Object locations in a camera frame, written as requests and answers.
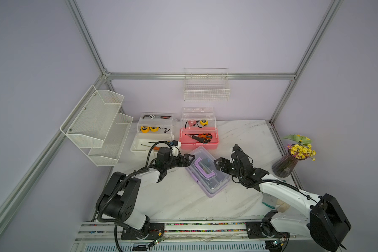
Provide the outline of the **orange black pliers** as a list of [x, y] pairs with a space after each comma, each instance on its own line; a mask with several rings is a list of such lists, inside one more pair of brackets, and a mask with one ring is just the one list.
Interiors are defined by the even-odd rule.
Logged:
[[213, 136], [210, 133], [193, 134], [191, 135], [191, 138], [200, 142], [204, 142], [204, 141], [209, 142], [213, 138]]

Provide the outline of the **white toolbox clear lid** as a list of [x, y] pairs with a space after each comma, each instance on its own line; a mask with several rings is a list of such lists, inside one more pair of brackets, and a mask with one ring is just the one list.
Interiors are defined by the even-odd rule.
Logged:
[[[172, 118], [170, 119], [143, 119], [144, 115], [170, 115]], [[137, 133], [133, 139], [133, 143], [131, 145], [130, 151], [134, 154], [146, 154], [147, 151], [150, 149], [149, 147], [144, 147], [141, 144], [151, 146], [158, 141], [172, 141], [174, 140], [173, 134], [173, 127], [174, 127], [174, 116], [172, 113], [167, 112], [144, 112], [141, 114], [138, 124], [137, 124]], [[160, 130], [158, 132], [151, 132], [142, 133], [140, 131], [141, 127], [159, 127]]]

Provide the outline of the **orange handled screwdriver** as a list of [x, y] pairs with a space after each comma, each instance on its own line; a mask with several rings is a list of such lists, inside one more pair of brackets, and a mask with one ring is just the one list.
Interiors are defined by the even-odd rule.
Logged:
[[[142, 146], [144, 146], [144, 147], [149, 147], [149, 148], [152, 148], [151, 146], [147, 146], [147, 145], [144, 145], [144, 144], [141, 144]], [[154, 150], [154, 151], [159, 151], [159, 147], [153, 147], [152, 148], [152, 150]]]

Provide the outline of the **yellow tape measure left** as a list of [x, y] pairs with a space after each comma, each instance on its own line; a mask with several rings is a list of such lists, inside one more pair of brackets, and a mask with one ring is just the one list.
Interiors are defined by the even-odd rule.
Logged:
[[141, 128], [140, 128], [140, 131], [141, 131], [142, 133], [148, 133], [148, 132], [150, 131], [150, 128], [149, 128], [149, 127], [141, 127]]

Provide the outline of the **black orange screwdriver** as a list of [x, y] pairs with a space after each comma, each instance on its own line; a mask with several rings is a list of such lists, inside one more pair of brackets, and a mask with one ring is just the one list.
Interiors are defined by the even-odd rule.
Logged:
[[194, 134], [188, 134], [188, 136], [191, 138], [191, 139], [194, 139], [196, 140], [197, 142], [199, 143], [204, 143], [204, 144], [207, 144], [211, 141], [211, 139], [213, 138], [212, 135], [210, 134], [202, 134], [202, 135], [194, 135]]

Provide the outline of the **yellow flowers in vase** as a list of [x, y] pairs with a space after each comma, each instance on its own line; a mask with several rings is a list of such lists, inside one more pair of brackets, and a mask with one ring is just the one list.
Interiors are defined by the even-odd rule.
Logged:
[[286, 154], [273, 164], [272, 170], [277, 177], [288, 177], [300, 161], [316, 160], [317, 152], [312, 148], [312, 140], [300, 134], [291, 134], [284, 137], [293, 144], [287, 145]]

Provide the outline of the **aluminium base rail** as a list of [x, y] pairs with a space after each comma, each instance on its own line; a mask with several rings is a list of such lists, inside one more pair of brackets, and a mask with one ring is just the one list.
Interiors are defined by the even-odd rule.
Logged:
[[161, 221], [144, 239], [112, 223], [82, 223], [73, 252], [321, 252], [312, 239], [295, 234], [258, 238], [240, 221]]

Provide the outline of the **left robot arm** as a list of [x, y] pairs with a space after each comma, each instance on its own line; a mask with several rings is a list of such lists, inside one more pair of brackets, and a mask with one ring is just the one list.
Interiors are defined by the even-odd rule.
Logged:
[[152, 231], [163, 235], [160, 223], [136, 208], [140, 188], [157, 184], [173, 168], [187, 168], [195, 161], [193, 154], [181, 154], [179, 147], [168, 141], [155, 142], [149, 149], [144, 167], [130, 174], [114, 172], [96, 202], [96, 220], [122, 228], [120, 238], [146, 239]]

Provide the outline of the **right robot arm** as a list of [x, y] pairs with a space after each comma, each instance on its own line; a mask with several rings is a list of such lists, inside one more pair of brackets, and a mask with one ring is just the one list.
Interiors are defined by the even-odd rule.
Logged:
[[245, 188], [277, 198], [298, 211], [297, 215], [288, 215], [271, 210], [261, 223], [265, 236], [292, 233], [311, 238], [330, 252], [345, 248], [342, 242], [351, 230], [351, 223], [334, 196], [309, 193], [253, 167], [238, 145], [234, 145], [231, 159], [218, 158], [214, 165], [217, 170], [238, 178]]

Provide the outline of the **yellow tape measure pink box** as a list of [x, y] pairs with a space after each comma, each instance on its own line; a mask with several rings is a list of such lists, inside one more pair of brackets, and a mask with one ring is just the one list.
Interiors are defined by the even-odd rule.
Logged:
[[207, 120], [200, 120], [200, 124], [201, 124], [202, 127], [207, 126], [208, 121]]

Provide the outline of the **white two-tier mesh shelf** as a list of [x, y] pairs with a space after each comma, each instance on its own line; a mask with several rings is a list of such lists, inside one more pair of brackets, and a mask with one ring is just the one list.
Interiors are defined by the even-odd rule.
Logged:
[[120, 159], [133, 118], [121, 112], [124, 96], [91, 86], [60, 131], [98, 167]]

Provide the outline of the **white green work glove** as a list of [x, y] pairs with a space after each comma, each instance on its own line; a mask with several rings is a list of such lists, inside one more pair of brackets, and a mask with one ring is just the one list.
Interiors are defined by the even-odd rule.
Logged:
[[267, 193], [263, 193], [262, 203], [270, 209], [278, 211], [279, 213], [284, 213], [290, 209], [289, 204]]

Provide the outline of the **pink toolbox clear lid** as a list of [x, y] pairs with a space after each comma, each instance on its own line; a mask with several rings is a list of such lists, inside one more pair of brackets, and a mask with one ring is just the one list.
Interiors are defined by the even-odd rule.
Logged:
[[[202, 127], [200, 120], [207, 120], [208, 125]], [[199, 143], [191, 139], [188, 134], [205, 134], [210, 133], [213, 138], [207, 144]], [[212, 107], [187, 107], [182, 109], [181, 129], [179, 141], [183, 150], [194, 150], [198, 147], [204, 147], [207, 150], [215, 150], [219, 145], [218, 130], [216, 125], [216, 116]]]

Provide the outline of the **purple toolbox clear lid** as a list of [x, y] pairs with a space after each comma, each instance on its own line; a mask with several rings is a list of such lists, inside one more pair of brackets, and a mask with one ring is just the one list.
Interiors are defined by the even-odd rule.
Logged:
[[204, 147], [196, 148], [190, 155], [195, 159], [185, 169], [208, 197], [214, 197], [227, 186], [230, 176], [216, 169], [215, 158]]

